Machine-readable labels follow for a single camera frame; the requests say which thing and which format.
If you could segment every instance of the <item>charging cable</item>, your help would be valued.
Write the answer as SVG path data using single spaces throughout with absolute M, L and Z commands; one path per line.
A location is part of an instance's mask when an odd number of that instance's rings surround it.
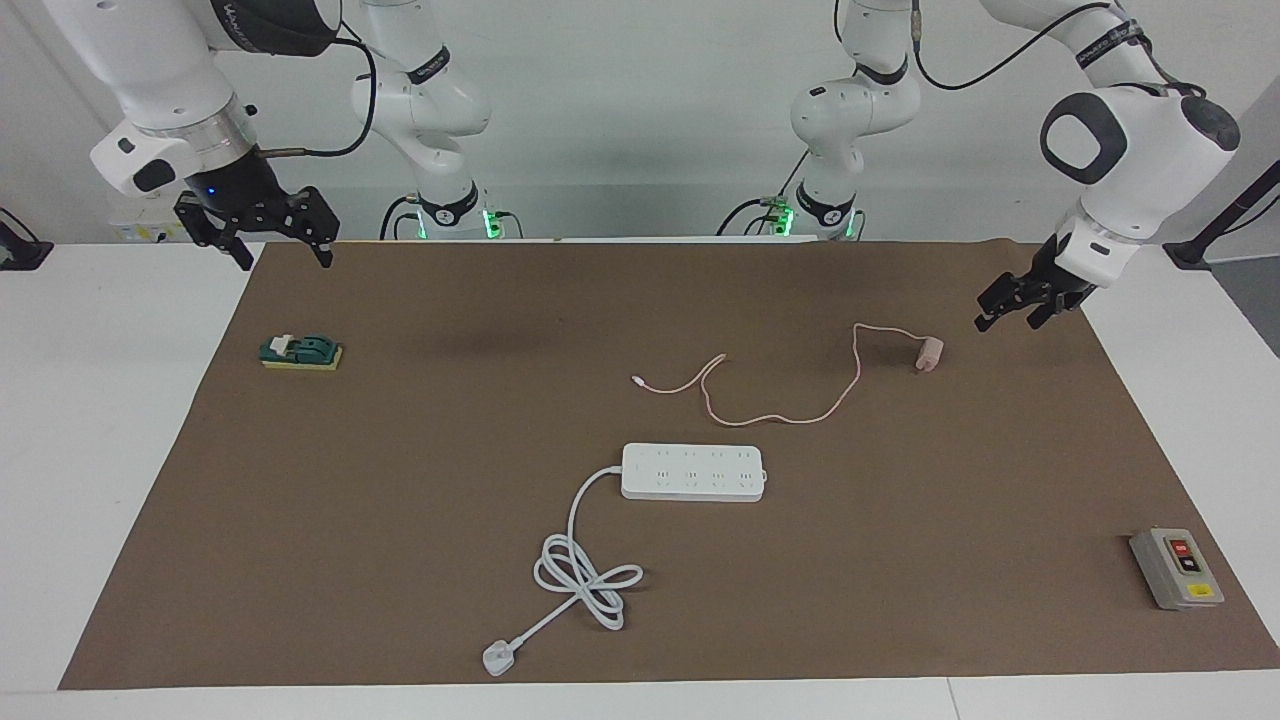
M 568 600 L 559 607 L 548 612 L 541 620 L 534 623 L 531 628 L 517 635 L 512 641 L 494 641 L 485 648 L 481 659 L 484 669 L 497 678 L 516 664 L 516 651 L 525 644 L 538 630 L 541 630 L 552 620 L 557 619 L 566 610 L 580 602 L 586 606 L 605 630 L 621 630 L 622 596 L 618 591 L 630 588 L 644 578 L 644 568 L 639 565 L 618 565 L 612 570 L 599 573 L 591 559 L 588 557 L 582 546 L 573 539 L 573 518 L 577 515 L 577 503 L 582 501 L 588 488 L 595 480 L 605 475 L 622 475 L 622 468 L 614 465 L 596 471 L 582 483 L 573 496 L 573 503 L 568 509 L 568 525 L 564 533 L 547 536 L 543 541 L 543 552 L 534 562 L 534 582 L 543 589 L 568 594 Z
M 723 363 L 724 360 L 728 359 L 728 355 L 726 355 L 723 352 L 721 352 L 716 357 L 712 357 L 705 365 L 703 365 L 703 369 L 698 370 L 698 374 L 695 374 L 692 377 L 692 379 L 690 379 L 687 383 L 685 383 L 685 384 L 682 384 L 682 386 L 680 386 L 677 388 L 673 388 L 673 389 L 659 389 L 659 388 L 655 388 L 655 387 L 650 386 L 649 383 L 646 383 L 645 379 L 641 378 L 640 375 L 631 375 L 631 382 L 634 382 L 635 384 L 640 386 L 641 388 L 644 388 L 644 389 L 646 389 L 649 392 L 657 393 L 657 395 L 677 395 L 677 393 L 685 392 L 686 389 L 689 389 L 689 388 L 691 388 L 691 387 L 694 387 L 696 384 L 698 388 L 703 392 L 703 402 L 707 406 L 707 415 L 709 415 L 712 420 L 716 420 L 718 424 L 721 424 L 721 425 L 723 425 L 726 428 L 745 428 L 748 425 L 754 425 L 756 423 L 764 423 L 764 421 L 769 421 L 769 420 L 777 421 L 777 423 L 783 423 L 783 424 L 787 424 L 787 425 L 813 425 L 813 424 L 817 424 L 817 423 L 820 423 L 820 421 L 826 420 L 832 414 L 835 414 L 835 411 L 840 407 L 840 404 L 844 402 L 846 397 L 849 397 L 850 392 L 852 392 L 854 386 L 858 384 L 858 380 L 860 380 L 863 378 L 863 359 L 858 355 L 858 331 L 859 329 L 897 333 L 897 334 L 901 334 L 901 336 L 906 336 L 906 337 L 909 337 L 911 340 L 920 341 L 923 345 L 920 346 L 920 354 L 915 359 L 915 369 L 920 370 L 922 373 L 931 373 L 931 372 L 933 372 L 933 369 L 938 366 L 938 361 L 942 359 L 942 341 L 938 340 L 938 338 L 936 338 L 936 337 L 933 337 L 933 336 L 918 336 L 918 334 L 910 333 L 908 331 L 904 331 L 902 328 L 888 328 L 888 327 L 881 327 L 881 325 L 868 325 L 867 323 L 854 323 L 854 338 L 852 338 L 854 379 L 852 379 L 852 382 L 850 382 L 849 386 L 845 387 L 845 392 L 840 393 L 840 397 L 836 398 L 835 405 L 832 405 L 829 410 L 827 410 L 822 415 L 818 415 L 817 418 L 808 418 L 808 419 L 803 419 L 803 420 L 796 420 L 794 418 L 787 418 L 786 415 L 778 415 L 778 414 L 774 414 L 774 413 L 771 413 L 768 415 L 760 415 L 759 418 L 751 418 L 750 420 L 726 420 L 726 419 L 721 418 L 719 415 L 717 415 L 716 410 L 712 409 L 712 393 L 707 389 L 707 378 L 710 377 L 712 370 L 714 370 L 716 368 L 718 368 L 721 365 L 721 363 Z

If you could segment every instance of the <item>charger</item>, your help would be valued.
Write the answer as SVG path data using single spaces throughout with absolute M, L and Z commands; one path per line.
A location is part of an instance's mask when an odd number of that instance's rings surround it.
M 840 397 L 836 398 L 836 402 L 831 406 L 831 409 L 828 409 L 822 415 L 818 415 L 817 418 L 806 418 L 806 419 L 801 419 L 801 420 L 797 420 L 797 419 L 794 419 L 794 418 L 787 418 L 786 415 L 780 415 L 777 413 L 769 413 L 767 415 L 759 415 L 759 416 L 751 418 L 749 420 L 726 420 L 726 419 L 721 418 L 719 415 L 717 415 L 716 410 L 712 407 L 712 393 L 710 393 L 710 391 L 707 389 L 707 378 L 710 377 L 712 370 L 714 370 L 716 368 L 718 368 L 721 365 L 721 363 L 723 363 L 724 360 L 728 360 L 728 355 L 726 355 L 723 352 L 721 352 L 716 357 L 712 357 L 705 365 L 703 365 L 703 369 L 698 370 L 698 373 L 687 383 L 685 383 L 685 384 L 682 384 L 682 386 L 680 386 L 677 388 L 673 388 L 673 389 L 655 388 L 655 387 L 650 386 L 648 382 L 645 382 L 645 379 L 641 378 L 640 375 L 631 375 L 631 382 L 634 382 L 640 388 L 646 389 L 646 391 L 653 392 L 653 393 L 657 393 L 657 395 L 677 395 L 677 393 L 685 392 L 686 389 L 689 389 L 689 388 L 691 388 L 691 387 L 694 387 L 696 384 L 698 388 L 703 393 L 703 405 L 707 407 L 707 415 L 712 420 L 714 420 L 716 423 L 718 423 L 718 424 L 721 424 L 721 425 L 723 425 L 726 428 L 746 428 L 749 425 L 754 425 L 756 423 L 765 423 L 765 421 L 777 421 L 777 423 L 783 423 L 783 424 L 787 424 L 787 425 L 813 425 L 813 424 L 820 423 L 820 421 L 826 420 L 827 418 L 832 416 L 836 413 L 836 410 L 840 407 L 840 405 L 845 401 L 845 398 L 849 397 L 849 393 L 854 391 L 854 386 L 858 384 L 858 380 L 860 380 L 863 378 L 863 359 L 858 354 L 858 331 L 860 331 L 860 329 L 876 331 L 876 332 L 887 332 L 887 333 L 897 333 L 900 336 L 920 341 L 920 351 L 915 356 L 915 369 L 919 370 L 919 372 L 922 372 L 922 373 L 932 373 L 934 370 L 934 368 L 938 366 L 938 363 L 942 361 L 942 341 L 938 340 L 938 338 L 936 338 L 936 337 L 933 337 L 933 336 L 918 336 L 915 333 L 910 333 L 908 331 L 904 331 L 902 328 L 890 328 L 890 327 L 882 327 L 882 325 L 869 325 L 867 323 L 854 323 L 854 332 L 852 332 L 852 341 L 851 341 L 852 352 L 854 352 L 854 379 L 849 383 L 849 386 L 845 387 L 845 392 L 840 393 Z

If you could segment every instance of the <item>gray switch box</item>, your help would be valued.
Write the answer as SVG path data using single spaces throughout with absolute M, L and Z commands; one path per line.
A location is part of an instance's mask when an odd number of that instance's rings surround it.
M 1129 547 L 1160 607 L 1190 610 L 1222 602 L 1222 589 L 1190 530 L 1152 528 L 1129 538 Z

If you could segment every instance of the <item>white cable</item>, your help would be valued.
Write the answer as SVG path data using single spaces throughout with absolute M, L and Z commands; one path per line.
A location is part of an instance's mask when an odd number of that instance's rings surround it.
M 570 597 L 559 607 L 548 612 L 541 620 L 534 623 L 532 626 L 515 639 L 509 642 L 497 641 L 485 648 L 483 660 L 485 670 L 490 675 L 497 678 L 511 669 L 516 662 L 515 652 L 520 650 L 520 646 L 534 637 L 534 633 L 550 624 L 552 620 L 559 618 L 575 602 L 585 605 L 604 629 L 622 629 L 623 602 L 618 591 L 639 583 L 644 578 L 644 569 L 639 565 L 627 564 L 599 573 L 595 565 L 591 564 L 591 559 L 586 555 L 586 551 L 582 550 L 582 546 L 573 539 L 573 519 L 577 516 L 577 503 L 582 501 L 586 489 L 595 480 L 605 475 L 621 474 L 622 468 L 614 465 L 604 468 L 588 478 L 582 483 L 582 487 L 577 489 L 577 495 L 573 496 L 573 503 L 570 505 L 568 524 L 564 528 L 564 533 L 547 536 L 547 539 L 543 541 L 543 552 L 534 561 L 534 582 L 543 589 L 566 593 Z M 621 578 L 628 573 L 630 577 Z

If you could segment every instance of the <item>white power strip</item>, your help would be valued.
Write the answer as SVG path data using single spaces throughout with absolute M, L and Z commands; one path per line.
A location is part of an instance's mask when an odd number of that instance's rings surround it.
M 659 445 L 622 448 L 628 500 L 755 502 L 764 495 L 760 451 L 749 445 Z

